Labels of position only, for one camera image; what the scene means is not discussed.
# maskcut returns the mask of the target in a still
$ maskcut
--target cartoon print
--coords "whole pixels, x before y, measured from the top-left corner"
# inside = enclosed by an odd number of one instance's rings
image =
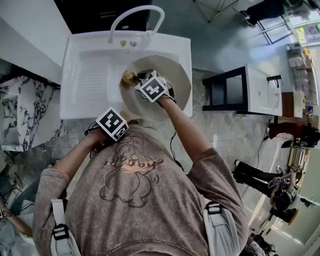
[[[164,160],[153,160],[145,155],[143,143],[134,135],[118,142],[112,160],[106,161],[102,167],[112,167],[111,171],[100,179],[103,184],[100,190],[102,200],[121,200],[131,208],[142,208],[146,205],[153,184],[159,182],[159,176],[152,171]]]

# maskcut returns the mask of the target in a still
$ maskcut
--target person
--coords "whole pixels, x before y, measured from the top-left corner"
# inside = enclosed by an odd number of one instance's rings
[[[320,132],[317,128],[311,127],[311,123],[307,125],[297,124],[293,122],[270,123],[268,126],[268,136],[270,139],[275,138],[278,134],[291,134],[295,139],[300,138],[299,145],[302,147],[313,148],[320,140]]]
[[[311,10],[320,9],[320,0],[263,0],[240,11],[245,21],[254,27],[258,21],[280,17],[285,13],[307,19]]]
[[[178,167],[154,129],[130,124],[120,140],[92,157],[66,204],[65,223],[80,254],[207,256],[211,242],[203,210],[208,201],[230,212],[228,234],[235,235],[240,250],[234,255],[239,254],[249,228],[231,171],[171,98],[163,95],[158,101],[193,161],[190,172]],[[102,130],[90,131],[42,172],[32,230],[40,255],[51,255],[55,200],[63,198],[87,154],[105,140]],[[221,217],[211,223],[218,230],[212,240],[217,248],[231,244],[220,234],[227,221]]]
[[[236,168],[233,177],[236,182],[247,184],[265,194],[270,198],[270,204],[274,209],[283,212],[293,208],[299,201],[295,172],[287,174],[263,172],[238,159],[234,161],[234,164]],[[281,181],[287,179],[289,179],[288,183],[281,184]]]

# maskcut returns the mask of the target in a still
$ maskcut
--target hand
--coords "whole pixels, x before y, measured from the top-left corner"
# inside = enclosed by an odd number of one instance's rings
[[[88,146],[94,147],[107,140],[109,136],[101,128],[92,130],[84,137],[84,141],[88,143]]]

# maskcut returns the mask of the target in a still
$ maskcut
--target black buckle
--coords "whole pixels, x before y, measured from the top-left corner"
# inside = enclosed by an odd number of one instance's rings
[[[208,202],[205,206],[208,211],[208,215],[220,214],[222,213],[222,209],[219,203],[216,202]]]
[[[67,227],[67,225],[66,225],[66,224],[62,224],[62,223],[59,224],[59,225],[56,225],[56,226],[54,227],[54,230],[53,230],[52,234],[53,234],[53,237],[54,237],[54,239],[55,239],[56,241],[70,237],[70,236],[69,236],[69,232],[68,232],[68,227]]]

